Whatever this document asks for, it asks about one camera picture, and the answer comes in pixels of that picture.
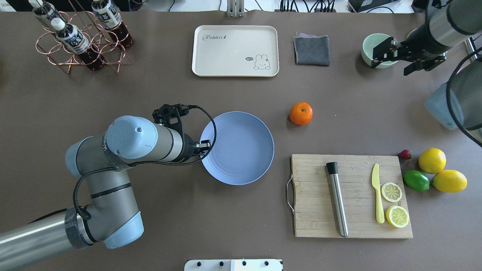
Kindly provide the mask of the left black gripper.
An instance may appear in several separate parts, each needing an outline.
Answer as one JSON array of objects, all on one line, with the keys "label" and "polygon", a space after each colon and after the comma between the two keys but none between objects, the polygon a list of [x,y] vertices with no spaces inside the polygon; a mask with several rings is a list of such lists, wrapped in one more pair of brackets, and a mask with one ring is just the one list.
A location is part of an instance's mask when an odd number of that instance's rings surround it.
[{"label": "left black gripper", "polygon": [[156,124],[175,130],[179,134],[180,139],[173,140],[174,143],[181,144],[181,150],[177,155],[179,157],[203,157],[208,155],[211,151],[210,140],[195,142],[188,134],[184,133],[181,117],[187,115],[189,110],[193,108],[200,109],[209,119],[211,119],[211,115],[198,105],[165,104],[152,113],[152,117]]}]

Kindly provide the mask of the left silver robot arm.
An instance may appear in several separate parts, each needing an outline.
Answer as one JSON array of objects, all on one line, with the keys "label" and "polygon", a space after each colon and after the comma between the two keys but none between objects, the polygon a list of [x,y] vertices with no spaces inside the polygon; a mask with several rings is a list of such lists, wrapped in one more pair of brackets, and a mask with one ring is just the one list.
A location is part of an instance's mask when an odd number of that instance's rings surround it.
[{"label": "left silver robot arm", "polygon": [[103,242],[125,246],[143,234],[140,210],[127,171],[141,164],[191,165],[206,158],[214,140],[194,141],[181,117],[198,105],[165,104],[153,121],[116,118],[104,134],[72,145],[66,166],[78,178],[73,206],[44,215],[1,235],[1,270],[14,271]]}]

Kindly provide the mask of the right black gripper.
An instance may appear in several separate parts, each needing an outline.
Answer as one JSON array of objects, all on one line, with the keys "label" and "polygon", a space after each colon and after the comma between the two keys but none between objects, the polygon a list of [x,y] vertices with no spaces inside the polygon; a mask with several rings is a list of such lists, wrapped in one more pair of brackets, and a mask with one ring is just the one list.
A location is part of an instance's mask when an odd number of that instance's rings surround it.
[{"label": "right black gripper", "polygon": [[397,42],[393,37],[388,37],[372,50],[371,67],[376,68],[387,61],[404,60],[411,62],[404,68],[403,75],[407,76],[414,71],[431,71],[446,60],[447,46],[429,38],[408,38]]}]

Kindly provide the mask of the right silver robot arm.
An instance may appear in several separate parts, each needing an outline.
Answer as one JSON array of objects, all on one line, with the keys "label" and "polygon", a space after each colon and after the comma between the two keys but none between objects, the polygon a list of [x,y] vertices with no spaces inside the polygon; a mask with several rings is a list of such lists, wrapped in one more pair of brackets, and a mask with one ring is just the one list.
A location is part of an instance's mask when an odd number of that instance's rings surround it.
[{"label": "right silver robot arm", "polygon": [[[404,60],[410,65],[404,75],[414,71],[430,71],[446,60],[445,53],[454,46],[481,32],[481,1],[453,0],[426,15],[426,21],[405,41],[387,37],[372,46],[370,66],[387,61]],[[459,129],[477,145],[481,145],[481,57],[464,66],[478,49],[457,65],[448,81],[441,84],[424,105],[444,127]]]}]

